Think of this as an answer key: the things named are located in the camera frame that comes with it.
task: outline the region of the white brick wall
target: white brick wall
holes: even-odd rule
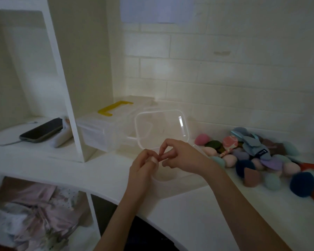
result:
[[[314,153],[314,0],[195,3],[186,25],[123,24],[108,0],[114,95],[184,110],[192,136],[246,126]]]

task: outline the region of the white countertop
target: white countertop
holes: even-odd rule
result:
[[[17,153],[0,147],[0,173],[76,187],[118,204],[126,189],[132,152],[97,152],[87,163]],[[314,157],[305,158],[314,163]],[[295,196],[284,179],[278,192],[246,188],[234,169],[229,176],[243,195],[293,250],[314,250],[314,201]],[[211,189],[206,186],[167,199],[149,194],[139,216],[187,250],[238,250]]]

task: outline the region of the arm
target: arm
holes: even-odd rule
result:
[[[94,251],[122,251],[124,249],[131,224],[149,189],[151,174],[158,166],[148,160],[149,157],[160,159],[157,153],[143,150],[134,160],[129,170],[126,192]]]
[[[164,153],[168,146],[173,149]],[[291,250],[216,162],[188,143],[174,139],[165,140],[159,155],[163,166],[199,174],[208,182],[241,251]]]

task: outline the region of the hand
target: hand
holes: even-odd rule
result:
[[[168,146],[173,147],[166,153]],[[212,160],[201,154],[193,146],[180,140],[166,139],[159,149],[159,156],[163,166],[180,168],[186,172],[202,175],[205,166],[212,165]]]
[[[124,198],[140,206],[149,190],[151,184],[151,174],[157,169],[158,164],[151,160],[150,157],[160,161],[160,156],[151,150],[143,150],[133,161],[129,169],[129,178]]]

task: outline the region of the forearm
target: forearm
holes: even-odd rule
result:
[[[213,190],[241,251],[290,250],[242,195],[223,169],[211,162],[203,168],[202,176]]]
[[[123,251],[139,203],[123,196],[94,251]]]

